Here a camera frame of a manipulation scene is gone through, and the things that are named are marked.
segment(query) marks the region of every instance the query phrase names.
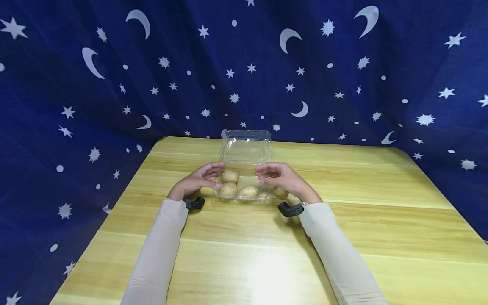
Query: potato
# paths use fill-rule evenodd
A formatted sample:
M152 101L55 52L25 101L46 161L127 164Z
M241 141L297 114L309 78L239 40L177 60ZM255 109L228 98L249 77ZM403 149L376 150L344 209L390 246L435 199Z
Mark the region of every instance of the potato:
M222 173L221 179L223 183L233 182L237 184L237 182L239 182L239 174L233 170L228 169Z
M220 187L219 194L226 197L233 197L237 195L237 190L237 184L233 182L226 182Z
M288 197L288 191L281 188L281 187L275 187L274 189L275 195L278 198L287 198Z
M248 185L239 190L239 196L245 197L247 199L254 199L259 196L259 190L257 187Z

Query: hand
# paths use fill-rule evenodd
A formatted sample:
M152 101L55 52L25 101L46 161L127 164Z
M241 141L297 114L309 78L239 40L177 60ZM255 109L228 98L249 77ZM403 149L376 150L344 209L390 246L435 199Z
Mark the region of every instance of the hand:
M268 162L255 170L261 184L284 188L306 203L323 202L319 194L286 163Z
M168 198L176 201L183 200L186 196L198 191L201 187L219 188L220 184L213 180L218 173L225 168L224 162L209 163L197 168L193 173L181 179L171 189Z

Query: forearm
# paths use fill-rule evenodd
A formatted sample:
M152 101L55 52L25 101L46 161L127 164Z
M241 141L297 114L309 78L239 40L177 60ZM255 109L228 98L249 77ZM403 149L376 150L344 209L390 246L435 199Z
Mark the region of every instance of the forearm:
M164 305L188 216L183 201L163 201L137 258L121 305Z
M340 305L388 304L365 262L326 203L305 205L300 220L317 250Z

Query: starry fabric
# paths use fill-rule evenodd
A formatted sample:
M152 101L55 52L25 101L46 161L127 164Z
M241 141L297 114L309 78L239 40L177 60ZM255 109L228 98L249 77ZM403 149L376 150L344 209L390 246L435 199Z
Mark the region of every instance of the starry fabric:
M0 301L49 303L157 139L225 128L397 147L487 240L487 12L2 1Z

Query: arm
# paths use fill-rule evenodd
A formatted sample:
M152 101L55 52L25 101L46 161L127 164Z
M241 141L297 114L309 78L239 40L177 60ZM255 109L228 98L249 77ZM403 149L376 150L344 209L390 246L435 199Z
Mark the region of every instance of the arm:
M286 163L256 167L260 183L279 186L304 201L300 221L319 254L340 305L388 304L365 262L337 225L329 205Z
M213 180L224 168L223 162L209 163L183 178L171 189L142 246L121 305L166 304L181 231L188 216L183 198L203 186L220 187Z

